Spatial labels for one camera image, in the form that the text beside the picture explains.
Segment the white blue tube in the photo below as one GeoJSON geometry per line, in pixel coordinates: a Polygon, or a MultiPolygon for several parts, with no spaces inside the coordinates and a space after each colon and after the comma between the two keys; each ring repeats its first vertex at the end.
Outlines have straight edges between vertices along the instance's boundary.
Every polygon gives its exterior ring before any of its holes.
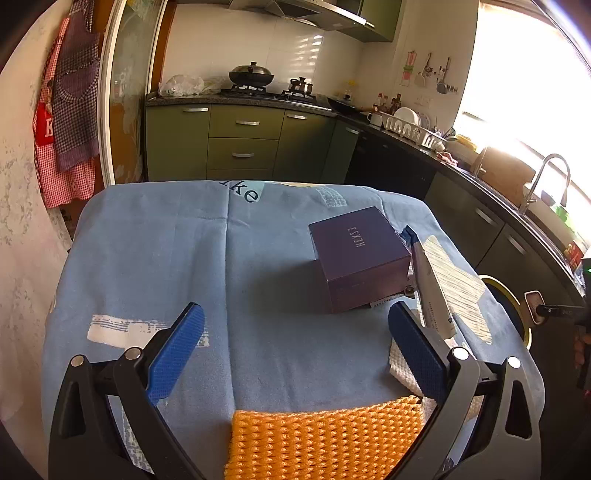
{"type": "Polygon", "coordinates": [[[456,335],[453,314],[422,243],[410,226],[403,229],[401,238],[412,251],[413,275],[425,325],[436,330],[444,340],[450,340],[456,335]]]}

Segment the orange foam net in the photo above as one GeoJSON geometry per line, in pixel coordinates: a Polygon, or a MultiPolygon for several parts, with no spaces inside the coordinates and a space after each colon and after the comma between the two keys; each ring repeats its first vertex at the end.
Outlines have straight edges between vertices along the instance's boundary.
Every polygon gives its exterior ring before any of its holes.
{"type": "Polygon", "coordinates": [[[238,411],[226,479],[384,479],[425,425],[410,395],[373,406],[304,413],[238,411]]]}

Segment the purple cardboard box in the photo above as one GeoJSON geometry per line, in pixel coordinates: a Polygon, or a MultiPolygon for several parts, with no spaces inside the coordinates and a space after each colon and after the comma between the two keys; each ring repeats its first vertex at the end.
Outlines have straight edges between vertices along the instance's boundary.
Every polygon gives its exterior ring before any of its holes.
{"type": "Polygon", "coordinates": [[[405,292],[412,254],[377,207],[311,223],[315,255],[334,313],[405,292]]]}

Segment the yellow rim trash bin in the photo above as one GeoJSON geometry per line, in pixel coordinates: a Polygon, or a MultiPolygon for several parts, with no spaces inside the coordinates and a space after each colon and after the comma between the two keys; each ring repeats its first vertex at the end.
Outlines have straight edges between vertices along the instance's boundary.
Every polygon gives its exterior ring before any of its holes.
{"type": "Polygon", "coordinates": [[[496,301],[503,306],[524,346],[530,350],[533,342],[532,331],[522,313],[520,301],[505,284],[495,277],[486,274],[480,274],[479,277],[496,301]]]}

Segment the blue star tablecloth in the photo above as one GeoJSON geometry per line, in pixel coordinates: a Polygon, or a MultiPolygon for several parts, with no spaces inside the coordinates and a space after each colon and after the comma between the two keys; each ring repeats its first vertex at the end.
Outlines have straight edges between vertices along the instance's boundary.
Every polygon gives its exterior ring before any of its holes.
{"type": "Polygon", "coordinates": [[[48,315],[42,418],[68,361],[119,357],[190,302],[205,335],[162,415],[197,468],[219,479],[236,410],[305,412],[405,395],[390,372],[387,306],[332,313],[311,223],[376,207],[476,273],[422,201],[368,187],[253,181],[110,187],[83,209],[48,315]]]}

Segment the wooden cutting board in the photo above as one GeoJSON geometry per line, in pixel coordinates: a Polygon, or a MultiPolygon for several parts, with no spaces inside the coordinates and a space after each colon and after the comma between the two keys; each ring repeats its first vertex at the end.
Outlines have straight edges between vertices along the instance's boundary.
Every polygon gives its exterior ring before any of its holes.
{"type": "Polygon", "coordinates": [[[533,180],[536,171],[522,160],[492,147],[486,147],[481,157],[478,177],[519,207],[524,198],[523,187],[533,180]]]}

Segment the green lower cabinets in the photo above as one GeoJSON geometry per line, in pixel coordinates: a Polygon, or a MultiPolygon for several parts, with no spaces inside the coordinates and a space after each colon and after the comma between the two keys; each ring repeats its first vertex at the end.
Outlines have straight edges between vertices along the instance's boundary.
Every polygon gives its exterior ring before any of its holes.
{"type": "Polygon", "coordinates": [[[360,136],[329,116],[228,104],[152,106],[145,128],[150,181],[342,183],[360,136]]]}

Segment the green cabinets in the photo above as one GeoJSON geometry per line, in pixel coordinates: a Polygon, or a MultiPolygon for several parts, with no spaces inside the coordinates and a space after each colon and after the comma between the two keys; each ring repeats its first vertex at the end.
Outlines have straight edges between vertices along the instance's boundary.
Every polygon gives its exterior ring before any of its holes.
{"type": "Polygon", "coordinates": [[[401,8],[401,0],[363,0],[360,16],[366,20],[366,25],[356,30],[356,39],[362,42],[392,42],[401,8]]]}
{"type": "Polygon", "coordinates": [[[329,116],[228,104],[152,106],[145,128],[150,181],[342,183],[360,136],[329,116]]]}

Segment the white dish rack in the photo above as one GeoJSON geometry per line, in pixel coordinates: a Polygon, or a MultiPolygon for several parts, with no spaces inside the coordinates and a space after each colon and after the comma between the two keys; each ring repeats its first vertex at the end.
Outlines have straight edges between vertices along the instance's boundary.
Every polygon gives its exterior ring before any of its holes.
{"type": "Polygon", "coordinates": [[[407,122],[398,117],[384,115],[383,126],[387,131],[412,142],[418,147],[435,152],[443,152],[446,149],[446,142],[442,138],[412,122],[407,122]]]}

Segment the red purple checkered apron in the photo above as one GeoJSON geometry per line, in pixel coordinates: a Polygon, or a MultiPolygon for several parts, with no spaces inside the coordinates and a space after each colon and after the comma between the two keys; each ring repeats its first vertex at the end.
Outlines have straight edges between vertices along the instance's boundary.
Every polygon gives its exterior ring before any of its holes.
{"type": "Polygon", "coordinates": [[[61,21],[33,117],[37,178],[49,209],[89,199],[99,157],[97,95],[100,35],[94,3],[75,1],[61,21]]]}

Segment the plastic bag on counter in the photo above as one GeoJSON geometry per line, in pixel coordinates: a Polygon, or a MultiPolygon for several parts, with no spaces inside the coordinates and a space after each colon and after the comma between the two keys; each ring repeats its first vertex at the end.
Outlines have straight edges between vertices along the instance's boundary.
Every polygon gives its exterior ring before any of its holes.
{"type": "Polygon", "coordinates": [[[158,87],[158,94],[164,98],[185,98],[217,93],[224,84],[222,77],[193,77],[177,74],[158,87]]]}

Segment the gas stove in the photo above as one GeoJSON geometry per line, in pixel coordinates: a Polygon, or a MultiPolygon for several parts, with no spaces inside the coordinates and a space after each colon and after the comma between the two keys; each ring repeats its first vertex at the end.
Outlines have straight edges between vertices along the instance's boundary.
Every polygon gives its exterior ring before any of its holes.
{"type": "Polygon", "coordinates": [[[325,106],[329,104],[328,98],[322,95],[315,94],[301,94],[290,91],[283,91],[280,93],[274,93],[267,91],[266,88],[252,88],[252,87],[237,87],[232,86],[231,88],[221,88],[219,94],[222,96],[230,97],[248,97],[248,98],[259,98],[259,99],[273,99],[281,101],[290,101],[295,103],[304,103],[308,105],[325,106]]]}

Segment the black wok with lid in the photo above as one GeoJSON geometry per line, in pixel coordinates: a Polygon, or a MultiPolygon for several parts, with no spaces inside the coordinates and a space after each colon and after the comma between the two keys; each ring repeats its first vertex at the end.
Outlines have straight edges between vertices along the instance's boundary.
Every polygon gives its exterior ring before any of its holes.
{"type": "Polygon", "coordinates": [[[240,65],[228,72],[229,80],[238,87],[266,88],[273,82],[274,75],[256,62],[240,65]]]}

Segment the small steel pot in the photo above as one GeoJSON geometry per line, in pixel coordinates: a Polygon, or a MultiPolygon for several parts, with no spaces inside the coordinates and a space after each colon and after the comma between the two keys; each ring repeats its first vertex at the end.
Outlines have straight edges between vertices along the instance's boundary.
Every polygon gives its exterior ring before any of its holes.
{"type": "Polygon", "coordinates": [[[301,95],[304,97],[311,96],[314,85],[307,81],[304,77],[291,78],[290,85],[287,91],[293,95],[301,95]]]}

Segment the glass sliding door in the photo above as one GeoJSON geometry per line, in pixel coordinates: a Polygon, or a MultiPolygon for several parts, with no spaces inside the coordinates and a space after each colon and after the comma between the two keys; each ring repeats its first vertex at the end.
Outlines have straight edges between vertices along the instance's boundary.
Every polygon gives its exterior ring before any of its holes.
{"type": "Polygon", "coordinates": [[[97,128],[103,185],[143,178],[144,100],[150,91],[158,35],[167,3],[113,3],[99,66],[97,128]]]}

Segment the green upper cabinets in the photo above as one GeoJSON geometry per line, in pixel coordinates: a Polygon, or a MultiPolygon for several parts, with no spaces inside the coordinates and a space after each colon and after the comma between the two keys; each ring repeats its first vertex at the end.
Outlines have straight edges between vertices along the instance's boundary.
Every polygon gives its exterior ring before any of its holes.
{"type": "Polygon", "coordinates": [[[362,42],[392,42],[401,8],[401,0],[363,0],[360,16],[366,20],[366,25],[356,30],[356,39],[362,42]]]}

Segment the steel range hood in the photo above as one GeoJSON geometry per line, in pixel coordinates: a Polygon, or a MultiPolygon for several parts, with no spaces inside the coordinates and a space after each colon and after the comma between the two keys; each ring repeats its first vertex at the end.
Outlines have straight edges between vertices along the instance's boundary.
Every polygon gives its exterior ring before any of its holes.
{"type": "Polygon", "coordinates": [[[229,9],[259,10],[294,21],[311,24],[322,30],[342,30],[367,25],[367,20],[328,1],[304,0],[235,0],[229,9]]]}

